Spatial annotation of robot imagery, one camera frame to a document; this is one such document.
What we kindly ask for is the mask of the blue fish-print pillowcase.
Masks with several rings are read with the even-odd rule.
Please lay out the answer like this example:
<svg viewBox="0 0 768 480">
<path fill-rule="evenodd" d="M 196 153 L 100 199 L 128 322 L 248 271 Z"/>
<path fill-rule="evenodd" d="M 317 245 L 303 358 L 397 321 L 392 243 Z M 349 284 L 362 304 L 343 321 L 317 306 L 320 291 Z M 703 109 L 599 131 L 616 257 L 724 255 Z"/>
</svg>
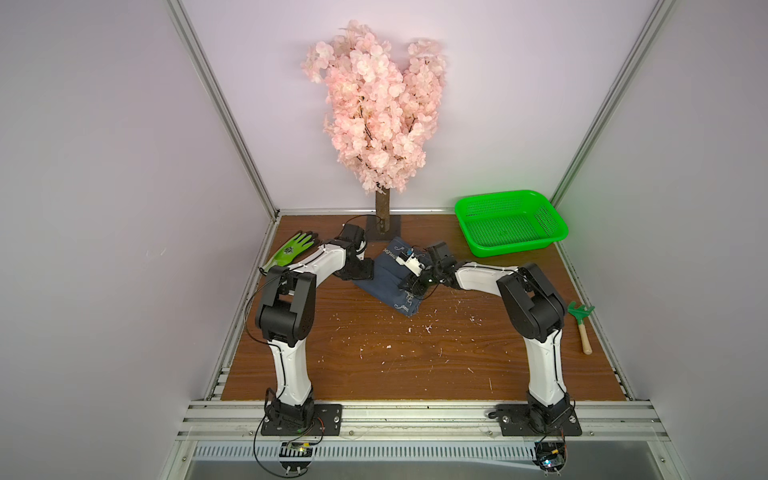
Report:
<svg viewBox="0 0 768 480">
<path fill-rule="evenodd" d="M 414 255 L 424 267 L 432 266 L 426 252 L 414 251 L 405 240 L 395 237 L 374 259 L 374 277 L 370 280 L 355 280 L 354 284 L 398 313 L 411 317 L 418 312 L 425 293 L 414 294 L 402 286 L 413 272 L 397 261 L 401 254 L 407 257 Z"/>
</svg>

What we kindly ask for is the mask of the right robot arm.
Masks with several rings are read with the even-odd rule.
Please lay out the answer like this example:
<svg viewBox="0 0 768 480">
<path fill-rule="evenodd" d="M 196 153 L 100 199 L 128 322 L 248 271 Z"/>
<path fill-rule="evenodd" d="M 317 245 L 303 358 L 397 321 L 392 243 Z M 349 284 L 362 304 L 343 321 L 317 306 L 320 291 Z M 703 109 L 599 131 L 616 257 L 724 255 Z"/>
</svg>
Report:
<svg viewBox="0 0 768 480">
<path fill-rule="evenodd" d="M 549 433 L 573 415 L 562 371 L 561 341 L 567 313 L 564 301 L 538 265 L 500 267 L 459 261 L 440 242 L 427 248 L 426 260 L 408 248 L 395 255 L 409 273 L 401 287 L 414 295 L 443 285 L 502 299 L 515 331 L 524 339 L 529 384 L 528 422 L 535 432 Z"/>
</svg>

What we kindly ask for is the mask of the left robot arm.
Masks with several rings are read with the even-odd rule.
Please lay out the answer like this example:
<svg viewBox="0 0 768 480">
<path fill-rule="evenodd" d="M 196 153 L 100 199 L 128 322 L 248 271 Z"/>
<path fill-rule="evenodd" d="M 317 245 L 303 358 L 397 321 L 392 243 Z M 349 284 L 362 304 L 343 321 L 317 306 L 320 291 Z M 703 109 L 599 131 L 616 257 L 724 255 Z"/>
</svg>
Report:
<svg viewBox="0 0 768 480">
<path fill-rule="evenodd" d="M 267 394 L 265 415 L 274 425 L 308 429 L 315 418 L 307 370 L 306 340 L 315 319 L 317 287 L 335 276 L 370 280 L 374 262 L 365 256 L 365 230 L 346 224 L 339 235 L 305 258 L 274 265 L 256 309 L 255 323 L 273 356 L 277 386 Z"/>
</svg>

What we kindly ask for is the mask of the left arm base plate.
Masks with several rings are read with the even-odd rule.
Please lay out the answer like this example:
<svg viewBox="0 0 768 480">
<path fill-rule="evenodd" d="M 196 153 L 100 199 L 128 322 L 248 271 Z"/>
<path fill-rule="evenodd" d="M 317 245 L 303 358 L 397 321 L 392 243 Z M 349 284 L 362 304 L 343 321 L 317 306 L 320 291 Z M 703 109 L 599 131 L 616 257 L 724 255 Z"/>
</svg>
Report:
<svg viewBox="0 0 768 480">
<path fill-rule="evenodd" d="M 338 436 L 343 406 L 313 401 L 305 405 L 270 403 L 259 433 L 262 436 Z"/>
</svg>

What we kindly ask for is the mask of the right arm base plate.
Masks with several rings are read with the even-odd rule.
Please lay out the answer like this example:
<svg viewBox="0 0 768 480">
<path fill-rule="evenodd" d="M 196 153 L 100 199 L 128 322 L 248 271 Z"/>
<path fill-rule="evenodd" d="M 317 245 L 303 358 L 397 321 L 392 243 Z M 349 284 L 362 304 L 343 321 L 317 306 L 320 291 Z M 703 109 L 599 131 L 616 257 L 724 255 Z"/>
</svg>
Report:
<svg viewBox="0 0 768 480">
<path fill-rule="evenodd" d="M 536 401 L 528 404 L 499 404 L 488 414 L 503 436 L 581 436 L 582 427 L 571 403 L 566 399 L 552 406 Z"/>
</svg>

